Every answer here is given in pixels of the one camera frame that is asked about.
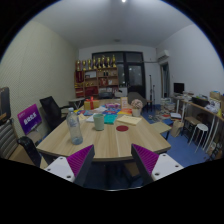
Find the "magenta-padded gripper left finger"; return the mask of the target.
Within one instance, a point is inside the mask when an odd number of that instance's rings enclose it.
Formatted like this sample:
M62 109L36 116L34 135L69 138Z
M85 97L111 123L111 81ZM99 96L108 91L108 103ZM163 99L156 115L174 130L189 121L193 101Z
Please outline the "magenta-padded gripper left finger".
M94 145L89 145L69 157L58 157L45 171L83 186L94 155Z

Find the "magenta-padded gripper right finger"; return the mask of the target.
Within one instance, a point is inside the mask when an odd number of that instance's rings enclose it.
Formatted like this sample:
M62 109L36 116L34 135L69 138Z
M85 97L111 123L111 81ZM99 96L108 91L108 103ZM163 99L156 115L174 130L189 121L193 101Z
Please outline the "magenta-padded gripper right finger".
M183 168L167 153L156 154L136 144L131 145L131 154L139 169L144 185L164 178Z

